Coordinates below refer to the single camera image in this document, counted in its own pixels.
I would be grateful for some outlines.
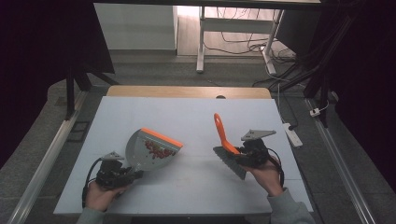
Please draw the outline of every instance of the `dustpan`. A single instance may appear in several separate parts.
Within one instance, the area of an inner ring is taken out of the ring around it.
[[[164,167],[183,144],[148,128],[136,131],[125,148],[126,160],[134,171],[152,171]]]

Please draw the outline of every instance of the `wire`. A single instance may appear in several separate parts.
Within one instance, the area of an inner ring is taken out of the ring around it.
[[[285,95],[285,92],[282,92],[282,93],[283,93],[283,97],[286,100],[286,103],[288,104],[288,106],[290,108],[291,114],[293,115],[293,118],[296,121],[295,124],[294,124],[294,128],[296,128],[296,127],[298,127],[298,119],[297,119],[296,115],[294,114],[293,108],[291,107],[290,102],[289,102],[288,98]]]
[[[204,46],[205,46],[207,49],[212,49],[212,48],[208,47],[208,46],[205,44],[205,42],[204,42]],[[222,51],[222,52],[230,53],[230,54],[245,54],[245,53],[250,53],[250,52],[251,52],[251,50],[242,51],[242,52],[230,52],[230,51],[227,51],[227,50],[224,50],[224,49],[212,49],[212,50],[218,50],[218,51]]]
[[[88,193],[88,184],[89,184],[91,181],[93,181],[93,179],[90,180],[92,170],[93,170],[93,168],[96,166],[96,164],[97,164],[99,161],[101,161],[101,160],[102,160],[102,158],[97,159],[97,160],[93,163],[93,165],[91,166],[90,171],[88,172],[87,179],[85,180],[85,185],[84,185],[84,188],[82,189],[82,195],[81,195],[82,207],[83,207],[83,208],[85,207],[85,199],[86,199],[87,193]]]
[[[321,108],[319,111],[325,110],[329,106],[329,101],[327,101],[327,104],[325,107]]]

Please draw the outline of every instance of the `floor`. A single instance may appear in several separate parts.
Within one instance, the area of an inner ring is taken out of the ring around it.
[[[116,75],[109,76],[121,84],[127,85],[181,85],[181,86],[235,86],[268,88],[274,81],[262,67],[263,59],[257,52],[249,55],[229,55],[218,50],[207,51],[205,72],[195,73],[196,45],[185,44],[183,37],[183,18],[179,21],[179,55],[135,55],[128,53],[112,53]],[[207,44],[226,50],[246,50],[246,43],[236,47],[233,43],[225,44],[222,36],[208,38]],[[279,63],[276,69],[283,73],[290,63]],[[78,115],[77,122],[90,121],[94,117],[101,97],[106,94],[108,85],[95,76],[90,75],[94,88]],[[293,153],[299,164],[306,189],[315,212],[313,217],[317,223],[372,223],[363,222],[353,204],[351,192],[345,185],[340,171],[334,165],[331,152],[323,140],[319,124],[308,114],[309,104],[316,99],[307,100],[302,95],[304,83],[289,89],[284,94],[272,88],[272,96],[279,105],[282,118],[290,123],[298,121],[297,134],[304,147],[294,148]],[[328,107],[329,132],[336,143],[342,158],[352,174],[364,201],[375,217],[376,223],[396,223],[396,195],[386,180],[376,170],[370,158],[353,138],[334,112],[336,101],[332,99]],[[65,115],[65,83],[54,84],[49,89],[49,99],[43,107],[31,131],[26,134],[21,144],[7,164],[0,170],[0,223],[6,223],[17,206],[37,167],[44,158],[47,149],[64,122]],[[58,217],[52,214],[53,208],[62,193],[68,174],[83,144],[81,133],[70,133],[58,160],[53,164],[43,189],[37,195],[32,210],[28,211],[25,223],[75,223],[76,217]],[[250,223],[266,223],[266,217],[246,217]],[[134,218],[134,223],[163,223],[158,219]],[[105,223],[130,223],[129,217],[107,216]]]

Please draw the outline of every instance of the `cable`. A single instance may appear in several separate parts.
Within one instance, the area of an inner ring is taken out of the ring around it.
[[[95,178],[94,178],[94,179],[91,179],[91,180],[90,180],[92,170],[93,170],[93,168],[96,166],[96,164],[97,164],[99,161],[101,161],[101,160],[102,160],[102,158],[97,159],[97,160],[93,163],[93,165],[91,166],[90,171],[88,172],[87,179],[85,180],[84,188],[82,189],[82,195],[81,195],[82,208],[85,207],[85,199],[87,198],[87,193],[88,193],[88,184],[89,184],[91,181],[93,181],[93,180],[95,179]]]
[[[205,44],[205,42],[204,42],[204,46],[205,46],[205,48],[207,48],[207,49],[212,49],[212,48],[208,47],[208,46]],[[245,54],[245,53],[250,53],[250,52],[251,52],[251,50],[242,51],[242,52],[230,52],[230,51],[227,51],[227,50],[224,50],[224,49],[212,49],[212,50],[218,50],[218,51],[222,51],[222,52],[230,53],[230,54]]]
[[[327,101],[327,104],[325,107],[321,108],[319,111],[325,110],[327,108],[327,106],[329,106],[329,101]]]

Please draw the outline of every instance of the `metal frame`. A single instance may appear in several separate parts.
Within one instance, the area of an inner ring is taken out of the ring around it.
[[[305,99],[307,107],[312,109],[313,106],[310,100]],[[371,211],[370,207],[368,206],[367,202],[364,199],[363,194],[355,182],[352,174],[350,173],[347,163],[344,161],[340,150],[338,149],[337,145],[335,144],[334,140],[332,139],[332,134],[330,133],[329,129],[327,129],[323,123],[319,119],[315,119],[315,124],[317,125],[318,131],[323,139],[323,142],[326,145],[326,148],[329,151],[330,156],[332,157],[332,161],[334,163],[335,168],[340,175],[344,186],[346,187],[346,191],[349,194],[351,201],[355,205],[356,211],[358,216],[361,218],[361,223],[364,224],[375,224],[375,217],[373,216],[373,212]]]
[[[262,56],[265,60],[265,66],[270,75],[275,75],[276,70],[272,63],[269,52],[272,43],[274,42],[277,27],[279,25],[280,17],[283,10],[280,10],[274,21],[254,21],[241,19],[223,19],[223,18],[206,18],[205,7],[200,7],[200,38],[197,55],[197,73],[204,72],[205,48],[204,35],[207,32],[229,32],[229,33],[253,33],[253,34],[267,34],[268,43],[265,49],[262,50]]]

